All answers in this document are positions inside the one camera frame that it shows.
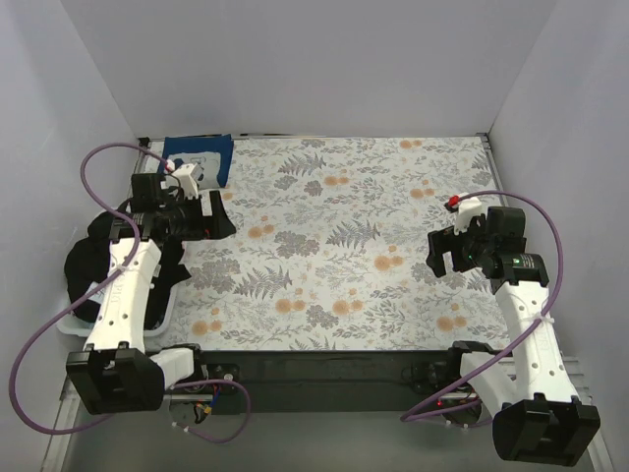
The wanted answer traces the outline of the black t shirt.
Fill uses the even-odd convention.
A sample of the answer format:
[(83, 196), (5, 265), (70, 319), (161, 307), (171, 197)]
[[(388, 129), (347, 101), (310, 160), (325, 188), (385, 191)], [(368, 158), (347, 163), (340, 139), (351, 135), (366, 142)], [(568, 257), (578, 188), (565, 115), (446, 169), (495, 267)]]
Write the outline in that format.
[[(109, 232), (113, 216), (101, 213), (87, 228), (87, 236), (78, 241), (68, 254), (64, 274), (71, 302), (101, 283), (108, 275)], [(159, 314), (162, 314), (173, 285), (191, 278), (181, 263), (184, 249), (178, 241), (168, 241), (161, 249), (159, 272), (152, 278), (154, 287), (148, 295), (143, 327), (150, 329)]]

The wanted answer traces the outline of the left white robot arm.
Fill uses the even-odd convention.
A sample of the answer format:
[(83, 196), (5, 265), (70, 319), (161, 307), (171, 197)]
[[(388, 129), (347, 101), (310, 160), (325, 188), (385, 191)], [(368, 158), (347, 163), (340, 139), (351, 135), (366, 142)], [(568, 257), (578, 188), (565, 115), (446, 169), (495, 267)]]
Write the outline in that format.
[[(178, 384), (189, 393), (202, 391), (209, 370), (200, 362), (200, 347), (180, 344), (148, 355), (144, 321), (152, 295), (170, 295), (154, 278), (166, 275), (171, 285), (186, 271), (179, 260), (187, 242), (220, 240), (236, 232), (217, 190), (202, 192), (203, 172), (185, 164), (166, 175), (132, 176), (132, 195), (120, 206), (109, 232), (109, 273), (93, 328), (80, 352), (66, 362), (67, 374), (93, 415), (154, 411), (167, 388)], [(176, 262), (164, 253), (174, 249)]]

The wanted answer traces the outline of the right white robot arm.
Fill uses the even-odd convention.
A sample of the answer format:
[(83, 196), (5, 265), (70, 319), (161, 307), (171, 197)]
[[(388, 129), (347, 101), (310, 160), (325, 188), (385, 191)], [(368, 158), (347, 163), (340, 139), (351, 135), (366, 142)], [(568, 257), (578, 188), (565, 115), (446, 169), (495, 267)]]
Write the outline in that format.
[(427, 264), (446, 273), (449, 254), (458, 272), (478, 268), (490, 282), (507, 325), (515, 375), (485, 347), (464, 348), (444, 367), (456, 390), (473, 388), (492, 420), (492, 439), (503, 460), (572, 467), (600, 428), (600, 415), (584, 404), (571, 382), (555, 336), (549, 278), (541, 256), (526, 250), (525, 213), (484, 207), (476, 198), (451, 206), (452, 226), (429, 234)]

